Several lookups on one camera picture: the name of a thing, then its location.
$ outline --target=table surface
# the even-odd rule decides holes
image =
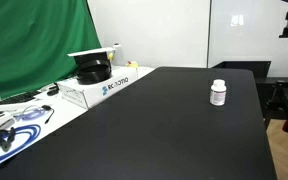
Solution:
[[[226,104],[209,103],[227,84]],[[276,179],[253,75],[158,68],[0,167],[0,179]]]
[[[288,77],[266,77],[266,78],[255,78],[256,84],[272,84],[274,85],[277,81],[288,83]]]
[[[55,110],[48,124],[45,124],[45,121],[50,116],[51,112],[46,113],[44,116],[36,118],[34,120],[16,121],[16,123],[12,127],[16,128],[16,127],[27,126],[27,125],[32,125],[32,124],[39,125],[41,127],[40,135],[36,138],[35,141],[33,141],[33,143],[36,143],[42,138],[48,136],[50,133],[54,132],[55,130],[59,129],[60,127],[64,126],[68,122],[72,121],[73,119],[75,119],[76,117],[78,117],[79,115],[87,111],[86,109],[81,108],[80,106],[77,106],[73,103],[68,102],[65,99],[62,99],[61,93],[59,93],[56,96],[57,97],[52,96],[52,98],[48,97],[48,99],[53,102],[52,108]],[[12,147],[8,151],[8,153],[10,153],[12,150],[22,145],[23,140],[25,142],[26,139],[27,139],[27,136],[25,135],[24,137],[15,136],[15,140],[14,142],[12,142]]]

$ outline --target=black object on box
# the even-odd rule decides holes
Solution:
[[[77,64],[77,81],[87,85],[105,81],[111,77],[111,63],[106,52],[80,54],[74,56]]]

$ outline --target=white pill bottle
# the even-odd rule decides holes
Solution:
[[[225,103],[226,86],[225,81],[222,79],[216,79],[211,86],[211,104],[215,106],[222,106]]]

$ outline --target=floor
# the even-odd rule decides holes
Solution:
[[[282,130],[283,120],[272,120],[267,135],[276,174],[279,180],[288,180],[288,133]]]

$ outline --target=green screen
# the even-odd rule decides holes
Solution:
[[[68,76],[68,53],[100,48],[86,0],[0,0],[0,95]]]

